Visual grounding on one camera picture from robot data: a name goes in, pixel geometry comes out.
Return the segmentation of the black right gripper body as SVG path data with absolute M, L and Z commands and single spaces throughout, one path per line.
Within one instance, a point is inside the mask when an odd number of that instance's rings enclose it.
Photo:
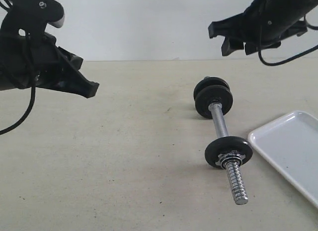
M 307 13 L 308 0 L 254 0 L 243 13 L 243 42 L 277 48 L 283 40 L 308 31 L 302 19 Z

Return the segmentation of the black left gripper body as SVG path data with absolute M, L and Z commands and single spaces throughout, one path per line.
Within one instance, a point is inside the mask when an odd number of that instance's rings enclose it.
M 57 46 L 55 36 L 45 33 L 39 47 L 30 45 L 29 35 L 18 35 L 17 40 L 23 61 L 17 72 L 17 88 L 35 85 L 54 91 L 83 91 L 83 58 Z

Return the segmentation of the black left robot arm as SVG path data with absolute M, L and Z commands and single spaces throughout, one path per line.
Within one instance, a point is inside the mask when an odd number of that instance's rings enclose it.
M 94 97 L 99 83 L 89 81 L 80 69 L 83 58 L 56 46 L 56 37 L 45 33 L 39 47 L 30 37 L 0 35 L 0 89 L 26 89 L 32 82 L 42 89 Z

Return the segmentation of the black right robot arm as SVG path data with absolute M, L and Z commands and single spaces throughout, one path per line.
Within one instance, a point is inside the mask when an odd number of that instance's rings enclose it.
M 282 41 L 308 31 L 303 17 L 318 0 L 253 0 L 241 13 L 208 26 L 209 38 L 222 36 L 222 56 L 237 50 L 246 55 L 281 46 Z

